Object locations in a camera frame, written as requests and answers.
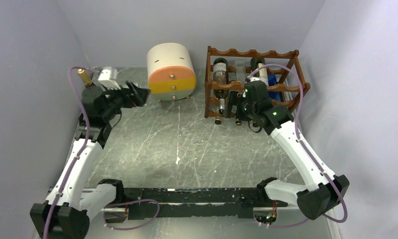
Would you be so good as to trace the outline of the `dark gold-capped wine bottle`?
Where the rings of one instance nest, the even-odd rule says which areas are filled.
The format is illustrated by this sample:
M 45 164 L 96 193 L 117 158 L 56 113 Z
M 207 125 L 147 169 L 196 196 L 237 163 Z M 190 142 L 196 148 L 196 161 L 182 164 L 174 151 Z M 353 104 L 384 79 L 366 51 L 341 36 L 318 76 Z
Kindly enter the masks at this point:
M 78 69 L 77 73 L 86 88 L 95 86 L 87 70 Z

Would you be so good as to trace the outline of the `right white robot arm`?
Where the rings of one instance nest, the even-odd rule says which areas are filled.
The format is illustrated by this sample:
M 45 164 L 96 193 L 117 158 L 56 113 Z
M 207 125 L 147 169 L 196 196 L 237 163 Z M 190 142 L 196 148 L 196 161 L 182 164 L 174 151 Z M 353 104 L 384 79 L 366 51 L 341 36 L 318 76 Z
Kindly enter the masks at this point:
M 337 205 L 344 205 L 350 185 L 345 175 L 336 175 L 317 156 L 298 128 L 298 122 L 284 105 L 274 105 L 261 81 L 245 84 L 244 92 L 228 95 L 226 112 L 236 107 L 237 121 L 255 121 L 287 153 L 304 184 L 292 184 L 270 178 L 257 192 L 257 201 L 269 206 L 274 201 L 296 205 L 309 220 L 326 216 Z

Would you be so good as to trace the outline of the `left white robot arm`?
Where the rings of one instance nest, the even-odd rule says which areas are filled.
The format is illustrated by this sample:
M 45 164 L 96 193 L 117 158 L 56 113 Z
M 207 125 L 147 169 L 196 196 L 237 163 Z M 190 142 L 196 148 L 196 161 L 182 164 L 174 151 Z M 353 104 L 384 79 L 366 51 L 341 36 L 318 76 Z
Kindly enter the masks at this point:
M 102 179 L 82 196 L 94 160 L 104 149 L 113 127 L 110 120 L 122 108 L 142 107 L 151 91 L 132 82 L 116 89 L 85 88 L 76 97 L 81 108 L 70 154 L 58 182 L 43 203 L 33 204 L 30 217 L 42 239 L 83 239 L 91 220 L 108 205 L 127 202 L 123 182 Z

